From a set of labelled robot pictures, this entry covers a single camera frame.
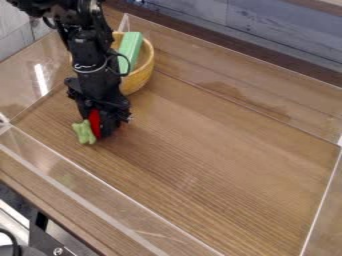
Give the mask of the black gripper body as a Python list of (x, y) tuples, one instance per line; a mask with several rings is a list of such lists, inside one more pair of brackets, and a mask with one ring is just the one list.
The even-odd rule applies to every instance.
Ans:
[(68, 97), (76, 102), (88, 100), (92, 102), (92, 109), (127, 111), (127, 121), (131, 115), (129, 102), (120, 91), (121, 77), (116, 64), (101, 66), (73, 65), (75, 77), (64, 80), (68, 87)]

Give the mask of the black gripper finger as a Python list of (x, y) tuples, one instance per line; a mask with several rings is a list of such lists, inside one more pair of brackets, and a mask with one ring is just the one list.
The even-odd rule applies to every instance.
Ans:
[(92, 102), (88, 100), (77, 100), (76, 105), (81, 118), (87, 119), (92, 108)]
[(121, 123), (127, 121), (127, 111), (123, 109), (100, 111), (100, 135), (103, 138), (109, 137)]

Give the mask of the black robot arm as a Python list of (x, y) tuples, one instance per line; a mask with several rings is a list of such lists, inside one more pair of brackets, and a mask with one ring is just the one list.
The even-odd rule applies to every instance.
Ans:
[(105, 0), (5, 0), (55, 29), (72, 58), (75, 77), (64, 80), (68, 97), (96, 139), (109, 137), (131, 116), (129, 101), (120, 91), (119, 58), (113, 31), (101, 4)]

